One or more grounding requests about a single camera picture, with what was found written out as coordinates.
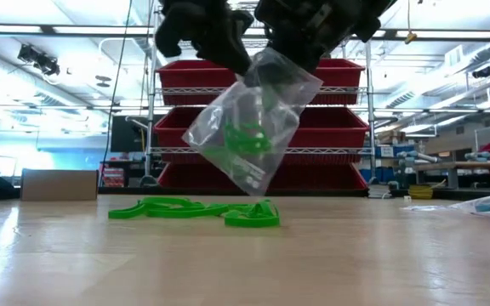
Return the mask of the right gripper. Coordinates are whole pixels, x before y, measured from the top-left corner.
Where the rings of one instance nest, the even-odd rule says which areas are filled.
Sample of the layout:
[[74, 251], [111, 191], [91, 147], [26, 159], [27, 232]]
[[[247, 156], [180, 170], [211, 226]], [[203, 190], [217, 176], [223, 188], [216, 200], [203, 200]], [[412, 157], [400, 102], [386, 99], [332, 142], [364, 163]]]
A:
[[[356, 36], [367, 43], [380, 28], [379, 17], [396, 0], [259, 0], [258, 21], [274, 35], [298, 34], [316, 43], [336, 43]], [[334, 46], [270, 40], [268, 47], [305, 71], [314, 72]]]

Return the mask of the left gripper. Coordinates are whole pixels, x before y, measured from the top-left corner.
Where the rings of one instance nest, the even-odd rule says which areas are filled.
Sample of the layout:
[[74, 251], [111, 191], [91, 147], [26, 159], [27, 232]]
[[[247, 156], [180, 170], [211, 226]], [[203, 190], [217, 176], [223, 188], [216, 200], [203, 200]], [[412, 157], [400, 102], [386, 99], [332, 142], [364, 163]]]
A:
[[227, 0], [162, 0], [165, 19], [155, 43], [166, 57], [182, 53], [179, 43], [191, 43], [197, 57], [238, 75], [247, 73], [251, 59], [242, 35], [254, 23], [247, 10], [230, 10]]

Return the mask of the blue storage bins stack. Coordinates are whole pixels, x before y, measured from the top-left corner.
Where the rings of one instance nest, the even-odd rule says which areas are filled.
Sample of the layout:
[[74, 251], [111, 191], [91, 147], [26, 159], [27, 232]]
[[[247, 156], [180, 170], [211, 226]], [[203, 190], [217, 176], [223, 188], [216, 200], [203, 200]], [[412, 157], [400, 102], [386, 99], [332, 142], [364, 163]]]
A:
[[[396, 179], [395, 168], [398, 160], [396, 154], [399, 152], [396, 146], [378, 146], [375, 148], [375, 178], [380, 183], [388, 183]], [[357, 168], [362, 178], [368, 183], [372, 177], [371, 154], [361, 155], [361, 161]]]

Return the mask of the black monitor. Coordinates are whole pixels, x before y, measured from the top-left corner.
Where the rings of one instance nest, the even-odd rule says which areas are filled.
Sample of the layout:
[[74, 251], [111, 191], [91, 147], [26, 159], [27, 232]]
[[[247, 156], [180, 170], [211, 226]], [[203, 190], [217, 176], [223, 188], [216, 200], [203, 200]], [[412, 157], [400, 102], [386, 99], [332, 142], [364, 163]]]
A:
[[110, 152], [144, 152], [147, 124], [147, 118], [142, 116], [114, 116], [111, 124]]

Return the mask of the wooden top workbench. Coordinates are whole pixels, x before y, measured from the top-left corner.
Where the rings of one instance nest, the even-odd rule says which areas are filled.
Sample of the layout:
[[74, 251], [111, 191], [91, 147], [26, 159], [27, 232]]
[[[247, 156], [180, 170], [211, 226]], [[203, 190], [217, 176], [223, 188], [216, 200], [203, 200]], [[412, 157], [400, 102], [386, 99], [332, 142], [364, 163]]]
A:
[[447, 171], [447, 187], [457, 190], [459, 188], [458, 170], [459, 169], [487, 169], [490, 170], [490, 162], [486, 161], [446, 161], [438, 163], [426, 163], [414, 165], [413, 169], [416, 172], [417, 182], [423, 183], [423, 175], [426, 171], [446, 170]]

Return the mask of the red and white boxes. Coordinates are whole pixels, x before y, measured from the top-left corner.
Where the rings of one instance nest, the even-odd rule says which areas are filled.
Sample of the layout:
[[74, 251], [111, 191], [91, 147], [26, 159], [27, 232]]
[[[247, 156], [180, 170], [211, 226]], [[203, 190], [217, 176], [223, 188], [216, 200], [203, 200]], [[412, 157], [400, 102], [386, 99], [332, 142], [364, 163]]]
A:
[[101, 180], [105, 187], [122, 188], [125, 186], [124, 170], [122, 168], [104, 167]]

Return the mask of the black ceiling-mounted device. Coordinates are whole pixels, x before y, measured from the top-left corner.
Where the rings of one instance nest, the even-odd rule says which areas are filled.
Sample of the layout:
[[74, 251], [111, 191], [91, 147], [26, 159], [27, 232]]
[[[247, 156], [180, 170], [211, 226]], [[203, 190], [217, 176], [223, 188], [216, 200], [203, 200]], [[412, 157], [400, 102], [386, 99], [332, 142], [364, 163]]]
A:
[[26, 64], [32, 64], [34, 68], [40, 70], [45, 76], [60, 74], [58, 60], [38, 51], [32, 45], [22, 44], [17, 59]]

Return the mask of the small cardboard box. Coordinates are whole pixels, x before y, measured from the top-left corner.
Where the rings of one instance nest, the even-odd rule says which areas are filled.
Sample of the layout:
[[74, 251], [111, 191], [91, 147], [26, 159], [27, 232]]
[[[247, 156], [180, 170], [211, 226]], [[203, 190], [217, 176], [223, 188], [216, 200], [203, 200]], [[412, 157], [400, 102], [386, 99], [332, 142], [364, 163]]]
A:
[[22, 201], [93, 201], [98, 195], [97, 170], [25, 169], [21, 176]]

